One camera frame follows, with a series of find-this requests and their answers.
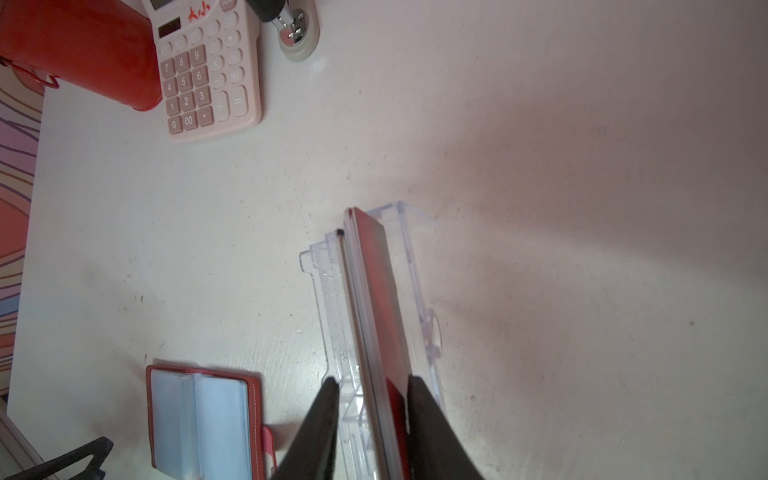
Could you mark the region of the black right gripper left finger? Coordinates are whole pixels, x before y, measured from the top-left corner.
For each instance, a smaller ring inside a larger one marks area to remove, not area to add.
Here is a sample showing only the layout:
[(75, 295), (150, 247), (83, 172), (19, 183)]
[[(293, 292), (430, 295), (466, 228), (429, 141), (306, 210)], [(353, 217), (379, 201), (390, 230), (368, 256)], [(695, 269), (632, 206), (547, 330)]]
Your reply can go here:
[(327, 377), (272, 479), (333, 479), (340, 387)]

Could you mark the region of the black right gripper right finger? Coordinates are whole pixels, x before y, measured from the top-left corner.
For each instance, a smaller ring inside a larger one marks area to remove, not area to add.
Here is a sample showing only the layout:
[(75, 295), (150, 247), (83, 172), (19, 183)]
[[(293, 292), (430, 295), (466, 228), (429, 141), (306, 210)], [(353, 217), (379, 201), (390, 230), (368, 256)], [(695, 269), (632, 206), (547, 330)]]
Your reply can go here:
[(426, 383), (414, 375), (408, 378), (407, 418), (412, 479), (482, 479)]

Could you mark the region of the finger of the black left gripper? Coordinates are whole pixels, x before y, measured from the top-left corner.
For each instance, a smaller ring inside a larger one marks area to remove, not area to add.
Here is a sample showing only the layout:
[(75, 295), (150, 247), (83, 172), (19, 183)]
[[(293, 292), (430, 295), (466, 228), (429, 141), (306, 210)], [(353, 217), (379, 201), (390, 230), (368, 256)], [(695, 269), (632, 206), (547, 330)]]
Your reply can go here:
[(49, 479), (86, 457), (90, 457), (90, 462), (81, 472), (71, 477), (71, 480), (103, 480), (106, 472), (101, 467), (112, 451), (113, 446), (113, 441), (107, 437), (100, 437), (53, 460), (10, 475), (7, 477), (7, 480)]

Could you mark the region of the red leather card holder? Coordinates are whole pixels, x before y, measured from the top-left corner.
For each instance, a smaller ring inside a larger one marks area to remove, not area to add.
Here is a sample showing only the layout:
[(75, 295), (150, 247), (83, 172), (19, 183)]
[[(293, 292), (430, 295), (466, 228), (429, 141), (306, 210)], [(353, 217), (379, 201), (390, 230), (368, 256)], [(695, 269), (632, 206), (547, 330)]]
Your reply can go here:
[(277, 469), (251, 373), (177, 365), (146, 368), (153, 468), (173, 479), (267, 479)]

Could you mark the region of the black VIP credit card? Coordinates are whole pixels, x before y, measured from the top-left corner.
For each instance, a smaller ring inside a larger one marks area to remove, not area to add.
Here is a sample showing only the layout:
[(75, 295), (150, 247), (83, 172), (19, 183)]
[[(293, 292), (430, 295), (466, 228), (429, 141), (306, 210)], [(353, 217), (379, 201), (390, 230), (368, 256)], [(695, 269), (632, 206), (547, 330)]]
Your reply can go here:
[(344, 212), (337, 232), (351, 331), (351, 391), (340, 413), (350, 479), (410, 479), (406, 390), (412, 364), (388, 228), (399, 205)]

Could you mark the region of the clear acrylic card stand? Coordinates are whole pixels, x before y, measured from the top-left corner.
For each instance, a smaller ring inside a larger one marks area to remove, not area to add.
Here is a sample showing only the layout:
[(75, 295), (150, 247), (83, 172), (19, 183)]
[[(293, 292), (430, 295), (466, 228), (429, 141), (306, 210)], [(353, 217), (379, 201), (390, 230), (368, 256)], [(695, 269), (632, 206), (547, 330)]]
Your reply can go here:
[(337, 479), (405, 479), (408, 379), (442, 405), (442, 335), (421, 288), (414, 238), (432, 220), (398, 201), (350, 208), (299, 256), (313, 283), (326, 376), (340, 388)]

